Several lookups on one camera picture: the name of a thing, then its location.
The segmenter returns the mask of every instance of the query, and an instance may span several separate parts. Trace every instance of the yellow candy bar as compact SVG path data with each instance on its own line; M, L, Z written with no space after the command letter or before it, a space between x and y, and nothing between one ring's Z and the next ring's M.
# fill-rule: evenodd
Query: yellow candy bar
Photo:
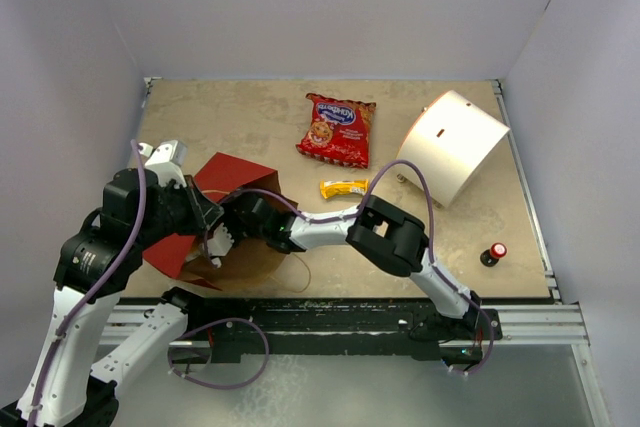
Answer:
M369 188L368 180L338 180L320 182L320 193L325 199L334 195L364 195Z

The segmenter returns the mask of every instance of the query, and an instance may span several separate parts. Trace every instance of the cookie bag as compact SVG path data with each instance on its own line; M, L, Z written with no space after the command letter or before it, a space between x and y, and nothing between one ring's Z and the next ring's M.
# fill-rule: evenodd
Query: cookie bag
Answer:
M337 100L313 93L306 98L313 102L311 126L296 145L298 152L344 167L368 168L375 102Z

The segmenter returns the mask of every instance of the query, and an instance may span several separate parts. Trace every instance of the blue logo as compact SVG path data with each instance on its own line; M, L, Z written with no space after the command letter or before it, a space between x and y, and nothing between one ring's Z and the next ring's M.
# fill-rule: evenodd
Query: blue logo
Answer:
M320 103L318 104L318 114L342 125L353 124L356 120L356 113L353 109L343 105Z

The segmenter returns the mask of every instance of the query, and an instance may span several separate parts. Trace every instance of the white cylinder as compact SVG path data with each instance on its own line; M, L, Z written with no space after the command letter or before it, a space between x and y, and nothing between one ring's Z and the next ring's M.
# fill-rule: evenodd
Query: white cylinder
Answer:
M457 92L438 97L413 124L398 152L418 166L432 197L447 207L471 180L509 128ZM420 186L415 172L399 172Z

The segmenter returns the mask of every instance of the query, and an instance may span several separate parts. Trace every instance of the wall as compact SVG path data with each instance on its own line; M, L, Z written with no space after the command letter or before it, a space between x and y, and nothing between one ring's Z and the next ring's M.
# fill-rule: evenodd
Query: wall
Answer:
M0 0L0 406L24 391L64 240L124 165L144 92L103 0Z
M548 0L107 0L145 75L502 78Z
M640 0L552 0L505 82L565 300L619 426L637 425Z

